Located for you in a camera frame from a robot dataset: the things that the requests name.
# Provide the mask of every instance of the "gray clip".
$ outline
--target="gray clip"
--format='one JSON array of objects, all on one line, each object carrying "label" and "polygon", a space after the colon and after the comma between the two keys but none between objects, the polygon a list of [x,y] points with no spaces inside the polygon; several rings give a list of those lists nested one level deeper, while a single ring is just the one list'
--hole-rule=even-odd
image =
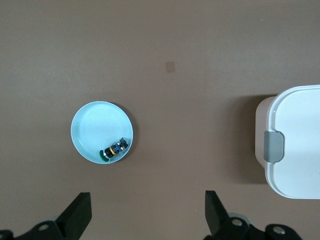
[{"label": "gray clip", "polygon": [[279,131],[264,132],[264,155],[268,163],[277,163],[285,155],[285,137]]}]

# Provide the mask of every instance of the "white box lid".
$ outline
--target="white box lid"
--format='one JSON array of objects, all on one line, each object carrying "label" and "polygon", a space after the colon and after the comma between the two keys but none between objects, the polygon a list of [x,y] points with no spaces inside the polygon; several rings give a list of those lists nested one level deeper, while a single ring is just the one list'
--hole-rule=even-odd
[{"label": "white box lid", "polygon": [[266,126],[284,136],[283,158],[265,166],[269,185],[287,198],[320,199],[320,85],[279,94]]}]

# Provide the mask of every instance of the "green object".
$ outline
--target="green object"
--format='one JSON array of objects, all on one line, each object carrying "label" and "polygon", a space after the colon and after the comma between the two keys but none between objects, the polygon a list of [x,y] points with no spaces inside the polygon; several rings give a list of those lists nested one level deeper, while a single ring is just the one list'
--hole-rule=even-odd
[{"label": "green object", "polygon": [[104,155],[104,151],[103,151],[103,150],[100,150],[99,155],[100,155],[100,158],[101,158],[103,161],[109,162],[109,158],[107,158],[107,157]]}]

